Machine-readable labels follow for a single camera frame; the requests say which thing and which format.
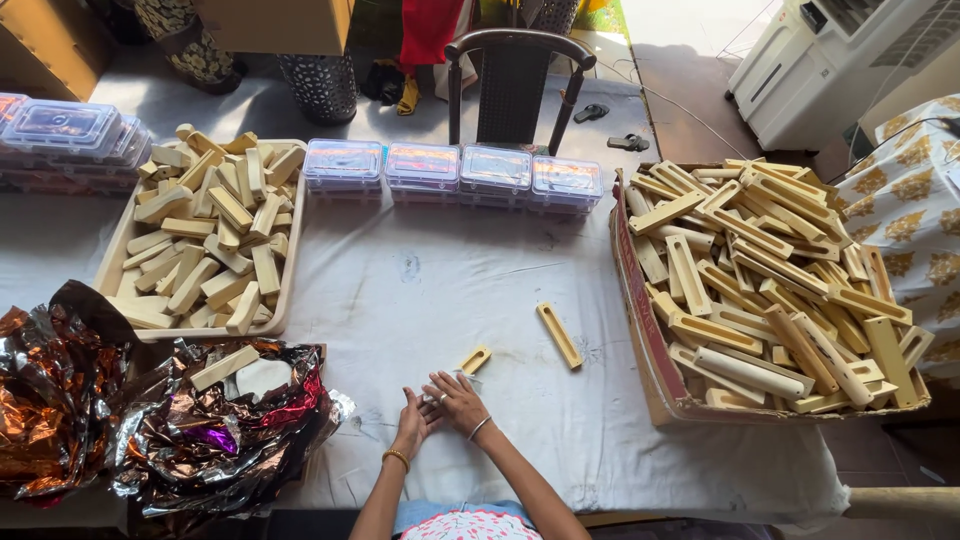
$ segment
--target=cardboard box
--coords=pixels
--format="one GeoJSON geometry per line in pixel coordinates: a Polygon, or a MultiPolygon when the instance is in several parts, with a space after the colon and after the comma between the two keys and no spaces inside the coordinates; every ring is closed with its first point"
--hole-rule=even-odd
{"type": "Polygon", "coordinates": [[[217,46],[241,53],[344,54],[354,0],[194,0],[217,46]]]}
{"type": "Polygon", "coordinates": [[[0,0],[0,91],[86,101],[112,46],[77,0],[0,0]]]}
{"type": "MultiPolygon", "coordinates": [[[[648,169],[653,163],[644,163],[640,169],[648,169]]],[[[693,169],[721,168],[722,163],[679,164],[685,171],[693,169]]],[[[910,371],[917,390],[919,402],[909,408],[884,408],[864,412],[838,414],[800,414],[793,411],[767,409],[727,409],[707,406],[686,391],[684,376],[667,355],[667,343],[663,339],[660,322],[654,314],[644,289],[643,270],[636,258],[633,234],[628,227],[630,212],[624,197],[619,197],[610,214],[610,236],[613,258],[616,261],[620,288],[623,291],[627,310],[627,323],[634,342],[636,368],[650,413],[650,422],[662,426],[677,420],[727,422],[731,424],[813,424],[860,416],[877,416],[906,412],[930,404],[930,394],[916,368],[910,371]]]]}

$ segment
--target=silver bangle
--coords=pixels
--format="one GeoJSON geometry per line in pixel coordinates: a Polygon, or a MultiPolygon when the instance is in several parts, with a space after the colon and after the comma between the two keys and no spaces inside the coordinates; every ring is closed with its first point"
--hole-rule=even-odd
{"type": "Polygon", "coordinates": [[[479,431],[480,428],[483,428],[483,425],[486,424],[487,421],[490,420],[490,418],[491,418],[491,417],[490,417],[490,415],[488,414],[488,415],[487,415],[487,418],[484,418],[484,419],[483,419],[483,422],[477,424],[477,427],[473,429],[473,433],[471,433],[470,436],[467,437],[467,440],[468,440],[468,441],[472,441],[472,440],[473,440],[473,435],[477,434],[477,431],[479,431]]]}

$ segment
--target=black slipper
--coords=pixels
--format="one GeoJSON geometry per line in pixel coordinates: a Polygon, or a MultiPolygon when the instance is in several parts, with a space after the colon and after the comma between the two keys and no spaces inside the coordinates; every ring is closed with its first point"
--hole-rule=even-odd
{"type": "Polygon", "coordinates": [[[623,138],[612,136],[607,139],[607,146],[620,148],[627,152],[643,152],[650,148],[650,141],[639,135],[629,134],[623,138]]]}
{"type": "Polygon", "coordinates": [[[594,103],[593,105],[587,105],[586,108],[577,112],[573,115],[573,121],[578,124],[583,124],[588,120],[596,120],[597,118],[603,118],[610,112],[610,108],[606,105],[600,105],[599,103],[594,103]]]}

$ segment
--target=dark wooden chair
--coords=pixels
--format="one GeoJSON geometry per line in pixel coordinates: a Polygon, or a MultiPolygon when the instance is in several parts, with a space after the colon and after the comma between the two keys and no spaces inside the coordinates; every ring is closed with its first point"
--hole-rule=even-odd
{"type": "Polygon", "coordinates": [[[451,62],[450,144],[460,143],[461,68],[458,60],[466,53],[483,50],[480,78],[480,117],[477,142],[532,144],[540,115],[543,84],[550,55],[564,55],[577,64],[570,76],[548,152],[557,155],[566,124],[577,104],[584,82],[584,71],[596,65],[597,57],[586,45],[569,37],[519,28],[490,28],[467,32],[446,45],[444,54],[451,62]]]}

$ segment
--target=woman's right hand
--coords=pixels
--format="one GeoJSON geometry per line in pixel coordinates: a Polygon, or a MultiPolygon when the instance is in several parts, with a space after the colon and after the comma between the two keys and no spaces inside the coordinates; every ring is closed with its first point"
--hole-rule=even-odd
{"type": "Polygon", "coordinates": [[[462,373],[457,374],[456,380],[443,371],[439,374],[431,373],[430,380],[437,385],[437,388],[424,385],[423,393],[433,397],[433,405],[446,418],[450,426],[464,437],[470,437],[473,430],[490,415],[480,401],[480,396],[473,391],[473,387],[462,373]]]}

